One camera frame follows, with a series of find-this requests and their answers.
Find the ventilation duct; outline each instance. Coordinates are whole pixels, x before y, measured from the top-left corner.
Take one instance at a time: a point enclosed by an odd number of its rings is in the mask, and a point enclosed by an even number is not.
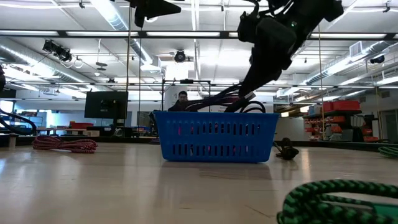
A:
[[[344,55],[338,57],[327,63],[322,68],[322,73],[316,70],[308,75],[308,79],[302,82],[300,85],[312,85],[322,78],[327,78],[333,74],[341,72],[347,68],[356,65],[358,62],[363,60],[369,60],[375,57],[386,54],[387,49],[395,45],[396,41],[379,41],[379,42],[357,42],[352,45],[349,49],[350,51]],[[292,87],[286,88],[284,90],[279,90],[277,92],[277,97],[291,95],[292,93],[298,91],[300,88]]]
[[[129,30],[128,26],[126,25],[124,19],[121,17],[118,9],[114,6],[113,2],[111,2],[110,0],[90,0],[90,2],[114,30]],[[138,57],[141,56],[141,62],[143,62],[144,64],[152,64],[152,57],[142,48],[142,46],[136,39],[131,39],[130,43],[126,39],[126,42],[130,45],[130,47],[132,48],[134,53],[138,55]]]
[[[65,68],[63,65],[49,58],[44,58],[43,55],[7,38],[0,39],[0,58],[2,58],[1,63],[8,62],[16,65],[24,65],[30,67],[29,70],[31,72],[41,76],[51,77],[58,75],[61,80],[68,80],[69,82],[93,82],[92,79],[72,69]],[[102,87],[104,87],[104,90],[112,90],[105,86]]]

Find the shelf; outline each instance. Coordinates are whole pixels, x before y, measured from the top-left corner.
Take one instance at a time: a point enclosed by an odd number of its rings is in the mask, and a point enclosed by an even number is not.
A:
[[[362,111],[360,110],[355,110],[355,111],[329,111],[326,112],[324,117],[327,116],[346,116],[346,115],[356,115],[356,114],[360,114],[362,113]],[[321,118],[322,114],[313,114],[313,115],[307,115],[307,116],[303,116],[304,119],[310,119],[310,118]]]

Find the ceiling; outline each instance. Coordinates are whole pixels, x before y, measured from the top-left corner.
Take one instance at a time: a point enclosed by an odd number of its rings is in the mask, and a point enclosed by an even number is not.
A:
[[[239,17],[243,11],[251,11],[252,4],[242,0],[224,0],[225,12],[221,12],[222,1],[219,0],[186,0],[170,1],[182,8],[180,14],[158,18],[154,22],[146,22],[143,30],[193,30],[192,2],[198,1],[199,10],[196,20],[196,30],[236,30]],[[83,1],[84,9],[76,7],[76,0],[0,0],[0,29],[42,29],[42,30],[112,30],[104,17],[90,1]],[[267,1],[260,2],[262,7],[267,6]],[[329,23],[322,21],[321,32],[396,32],[398,25],[396,9],[398,0],[390,2],[391,11],[381,12],[386,6],[386,0],[343,0],[343,6],[349,9],[339,21]],[[125,1],[117,0],[116,5],[125,21],[129,18],[129,7]],[[45,6],[73,6],[63,9],[34,9]],[[132,30],[140,30],[133,23]],[[45,56],[42,50],[43,38],[14,37],[13,41],[34,50]],[[84,62],[81,68],[71,67],[95,82],[106,82],[109,78],[116,78],[125,82],[127,74],[127,43],[122,39],[103,39],[98,54],[98,39],[61,39],[53,38],[55,43],[71,49],[73,55],[79,56]],[[151,55],[159,57],[163,65],[173,63],[176,50],[184,50],[190,57],[195,57],[195,44],[192,39],[142,39],[142,48]],[[242,43],[239,40],[200,39],[198,61],[200,62],[200,79],[211,80],[216,83],[232,83],[243,79],[249,68],[249,57],[252,44]],[[309,73],[320,69],[320,63],[326,63],[340,57],[349,50],[349,46],[356,41],[307,41],[299,54],[294,55],[290,68],[283,71],[275,84],[299,84]],[[96,76],[98,67],[95,63],[107,63],[106,71]],[[189,77],[195,78],[193,62],[191,62]],[[138,77],[144,82],[161,81],[159,73],[139,73],[139,62],[130,61],[129,77]]]

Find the computer monitor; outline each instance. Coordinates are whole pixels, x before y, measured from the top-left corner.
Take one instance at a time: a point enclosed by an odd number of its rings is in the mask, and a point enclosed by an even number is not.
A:
[[[127,92],[97,91],[88,92],[85,118],[126,119]]]

